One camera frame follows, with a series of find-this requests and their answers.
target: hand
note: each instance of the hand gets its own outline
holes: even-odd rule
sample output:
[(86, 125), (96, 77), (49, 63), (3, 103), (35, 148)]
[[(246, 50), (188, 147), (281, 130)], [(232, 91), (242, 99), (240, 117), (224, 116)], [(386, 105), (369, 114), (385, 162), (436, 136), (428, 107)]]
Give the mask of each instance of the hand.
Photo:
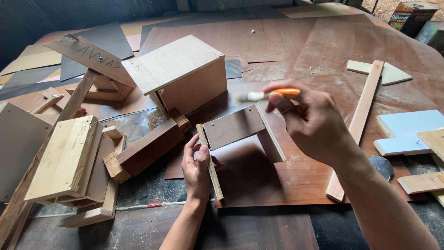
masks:
[(288, 134), (305, 155), (335, 170), (346, 165), (347, 160), (362, 158), (362, 150), (350, 135), (329, 93), (312, 90), (295, 79), (272, 81), (262, 90), (270, 92), (281, 88), (300, 89), (301, 93), (294, 99), (299, 104), (274, 93), (266, 112), (279, 110)]
[[(185, 145), (183, 151), (182, 171), (185, 178), (186, 192), (188, 199), (195, 199), (207, 203), (211, 193), (211, 178), (208, 171), (208, 161), (210, 153), (208, 147), (196, 144), (199, 135), (196, 134)], [(199, 151), (197, 160), (194, 160), (194, 153)]]

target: wooden sign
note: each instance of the wooden sign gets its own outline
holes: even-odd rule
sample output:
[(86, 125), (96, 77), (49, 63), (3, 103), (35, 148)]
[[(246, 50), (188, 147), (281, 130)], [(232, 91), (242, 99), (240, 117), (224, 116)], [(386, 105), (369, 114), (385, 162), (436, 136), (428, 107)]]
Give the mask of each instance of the wooden sign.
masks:
[(78, 40), (74, 40), (72, 38), (62, 37), (61, 39), (56, 39), (44, 45), (105, 76), (130, 87), (136, 87), (136, 83), (122, 66), (122, 60), (120, 58), (110, 54), (85, 38), (79, 37)]

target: forearm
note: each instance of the forearm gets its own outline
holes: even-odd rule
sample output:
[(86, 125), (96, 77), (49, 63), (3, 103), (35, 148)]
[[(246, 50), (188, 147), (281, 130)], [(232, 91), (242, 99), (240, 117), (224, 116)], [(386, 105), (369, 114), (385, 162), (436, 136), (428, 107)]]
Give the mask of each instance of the forearm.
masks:
[(334, 169), (371, 249), (439, 249), (413, 209), (363, 153)]
[(160, 246), (161, 250), (193, 249), (205, 213), (206, 202), (187, 199), (183, 210), (177, 217)]

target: orange brush handle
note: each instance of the orange brush handle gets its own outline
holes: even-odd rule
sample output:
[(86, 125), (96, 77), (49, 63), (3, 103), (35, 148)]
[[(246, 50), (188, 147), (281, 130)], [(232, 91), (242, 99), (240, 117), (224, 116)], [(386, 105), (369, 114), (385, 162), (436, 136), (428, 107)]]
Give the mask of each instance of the orange brush handle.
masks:
[(299, 89), (275, 89), (272, 93), (279, 93), (287, 98), (293, 99), (299, 95)]

